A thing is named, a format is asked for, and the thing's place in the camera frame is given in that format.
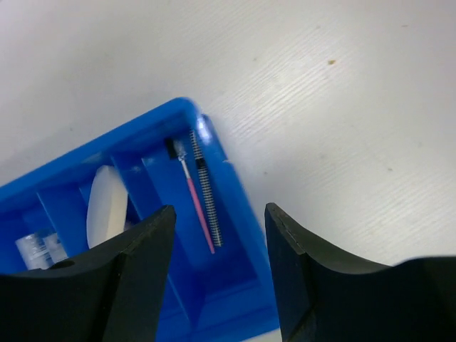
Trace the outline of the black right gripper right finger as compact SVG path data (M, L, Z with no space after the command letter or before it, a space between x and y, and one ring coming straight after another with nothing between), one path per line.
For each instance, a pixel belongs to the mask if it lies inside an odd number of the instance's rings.
M453 341L455 258L387 266L302 227L277 204L264 212L284 341Z

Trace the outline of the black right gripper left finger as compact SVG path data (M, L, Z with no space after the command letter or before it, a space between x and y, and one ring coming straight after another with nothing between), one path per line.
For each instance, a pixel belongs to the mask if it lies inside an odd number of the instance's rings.
M1 276L1 340L154 341L175 223L167 205L49 269Z

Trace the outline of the round white powder puff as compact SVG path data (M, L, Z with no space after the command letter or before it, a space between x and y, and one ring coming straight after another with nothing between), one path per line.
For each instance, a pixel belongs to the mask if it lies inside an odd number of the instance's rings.
M124 232L127 208L128 191L120 174L112 166L100 167L90 189L86 217L90 249Z

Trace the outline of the clear plastic bottle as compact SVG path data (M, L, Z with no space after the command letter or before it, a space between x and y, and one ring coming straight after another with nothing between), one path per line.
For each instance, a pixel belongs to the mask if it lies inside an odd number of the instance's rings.
M17 239L15 245L28 270L48 269L68 258L58 234L48 230Z

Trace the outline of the grey striped brow pencil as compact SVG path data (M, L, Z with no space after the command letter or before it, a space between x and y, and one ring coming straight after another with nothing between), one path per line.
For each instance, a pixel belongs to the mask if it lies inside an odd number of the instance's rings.
M209 230L212 238L212 243L215 247L221 247L223 245L222 232L219 227L217 210L215 207L212 188L209 181L209 171L205 159L203 157L201 148L198 145L195 131L193 130L190 131L190 141L192 144L195 164L197 167L199 183L202 189L202 196L204 199L204 205L206 209L207 221L209 223Z

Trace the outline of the pink mascara wand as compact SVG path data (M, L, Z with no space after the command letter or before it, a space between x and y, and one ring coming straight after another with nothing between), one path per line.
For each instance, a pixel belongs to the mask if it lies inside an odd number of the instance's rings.
M195 211L197 213L199 223L201 225L202 231L203 231L205 239L207 241L209 250L210 250L211 254L214 254L215 248L214 248L214 244L213 244L211 235L209 233L209 227L208 227L208 224L207 224L207 221L206 221L203 209L202 209L200 199L197 195L195 184L193 182L192 176L190 175L190 171L187 166L187 161L186 161L187 153L185 151L185 148L179 140L175 140L172 138L165 138L165 145L166 145L170 155L172 157L175 156L180 161L182 170L185 174L185 179L187 181L187 186L190 191L192 202L193 202Z

